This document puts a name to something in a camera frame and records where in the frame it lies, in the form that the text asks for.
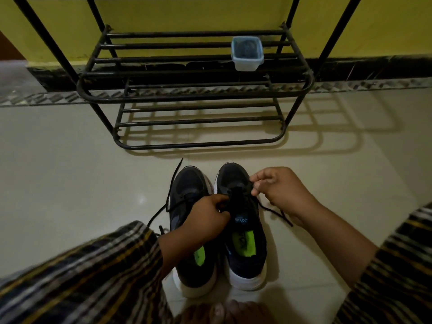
shoe logo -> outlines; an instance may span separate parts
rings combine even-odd
[[[235,219],[235,222],[236,223],[240,223],[240,224],[245,224],[245,223],[248,222],[248,219],[244,218],[244,217],[238,217],[238,218]]]

hand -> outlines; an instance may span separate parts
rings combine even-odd
[[[199,245],[215,239],[230,221],[230,213],[219,212],[216,207],[226,201],[228,196],[213,194],[201,198],[193,205],[182,226],[188,229],[190,237],[197,239]]]
[[[303,218],[321,205],[288,167],[262,169],[249,179],[254,183],[253,196],[263,193],[297,225],[304,226]]]

black sneaker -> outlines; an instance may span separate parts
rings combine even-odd
[[[231,214],[223,232],[224,271],[233,287],[246,291],[258,289],[267,275],[267,240],[252,187],[246,170],[233,162],[222,166],[214,184],[214,193],[230,197],[224,209]]]
[[[171,231],[180,227],[192,206],[203,196],[212,194],[208,178],[196,167],[186,166],[172,182],[169,194]],[[215,242],[211,241],[173,270],[176,287],[186,298],[198,298],[208,293],[217,278]]]

transparent plastic box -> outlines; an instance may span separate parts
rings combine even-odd
[[[254,72],[264,63],[263,45],[259,37],[235,36],[231,42],[231,58],[235,69],[240,72]]]

forearm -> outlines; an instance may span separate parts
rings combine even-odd
[[[322,205],[315,207],[302,221],[333,267],[353,288],[375,256],[377,246]]]
[[[162,278],[167,276],[182,259],[191,255],[202,245],[203,243],[195,239],[186,223],[178,229],[161,235],[159,237],[159,247],[163,258]]]

